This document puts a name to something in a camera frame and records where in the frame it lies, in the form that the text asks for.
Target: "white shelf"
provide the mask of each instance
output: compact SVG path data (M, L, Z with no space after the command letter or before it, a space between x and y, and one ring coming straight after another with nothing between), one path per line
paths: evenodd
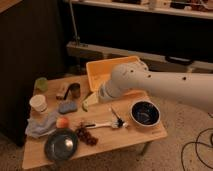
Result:
M144 5L145 4L144 1L142 2L142 4L139 4L139 5L127 4L127 3L116 3L116 2L111 2L110 0L80 0L80 1L72 0L72 2L73 4L83 4L83 5L99 6L99 7L114 8L114 9L151 12L151 13L159 13L159 14L184 16L184 17L203 18L203 19L213 19L213 12L201 12L201 11L170 8L169 7L170 1L158 0L156 3L155 9L150 9L148 5Z

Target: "sponge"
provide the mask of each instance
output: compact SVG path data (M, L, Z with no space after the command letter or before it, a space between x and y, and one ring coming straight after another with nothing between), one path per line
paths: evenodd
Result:
M58 112L63 115L70 112L76 112L77 110L78 107L74 101L61 103L58 108Z

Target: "cup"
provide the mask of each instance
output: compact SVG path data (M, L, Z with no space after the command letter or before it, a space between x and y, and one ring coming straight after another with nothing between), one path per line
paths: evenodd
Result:
M130 115L135 123L141 127L152 127L160 122L160 111L155 104L149 101L134 102Z
M30 106L35 109L37 112L43 112L47 108L46 97L42 94L33 96L30 99Z
M35 81L35 88L41 90L42 92L47 91L47 78L40 77Z

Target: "grapes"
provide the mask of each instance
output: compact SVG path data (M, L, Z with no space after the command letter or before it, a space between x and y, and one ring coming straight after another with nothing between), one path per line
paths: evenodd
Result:
M93 137L82 123L77 127L75 133L77 134L80 141L83 141L87 145L93 146L98 142L98 138Z

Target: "floor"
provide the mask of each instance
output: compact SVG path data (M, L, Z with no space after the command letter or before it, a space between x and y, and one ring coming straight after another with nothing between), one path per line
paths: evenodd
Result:
M64 163L60 169L49 170L75 171L181 171L182 146L194 141L198 133L213 127L213 119L205 112L178 102L151 96L151 100L159 107L162 121L168 131L168 137L154 141L147 153L142 157L143 145L115 150L104 154L72 160ZM202 142L209 143L210 132L201 137ZM23 148L16 147L0 134L0 170L22 170ZM212 149L199 147L203 160L213 166ZM187 171L208 171L195 155L194 145L184 151L184 164ZM46 171L46 167L30 171Z

